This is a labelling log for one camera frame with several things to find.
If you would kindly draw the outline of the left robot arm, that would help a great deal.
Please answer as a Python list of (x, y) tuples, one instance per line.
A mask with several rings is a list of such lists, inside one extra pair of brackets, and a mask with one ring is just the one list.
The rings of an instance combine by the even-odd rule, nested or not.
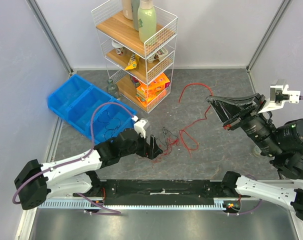
[(78, 155), (46, 163), (30, 160), (14, 180), (16, 191), (12, 202), (21, 205), (23, 210), (31, 210), (61, 195), (95, 197), (102, 189), (96, 170), (117, 164), (129, 155), (153, 160), (162, 153), (154, 136), (146, 138), (133, 128), (126, 128), (116, 137)]

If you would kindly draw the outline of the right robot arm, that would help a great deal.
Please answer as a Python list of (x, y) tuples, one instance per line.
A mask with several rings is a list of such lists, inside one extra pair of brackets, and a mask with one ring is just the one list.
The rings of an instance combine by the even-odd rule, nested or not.
[(220, 184), (221, 193), (226, 197), (250, 196), (274, 203), (303, 221), (303, 118), (275, 127), (272, 119), (262, 113), (267, 102), (259, 93), (246, 97), (210, 95), (206, 101), (224, 129), (242, 129), (261, 155), (270, 157), (270, 164), (293, 182), (293, 187), (276, 187), (227, 171)]

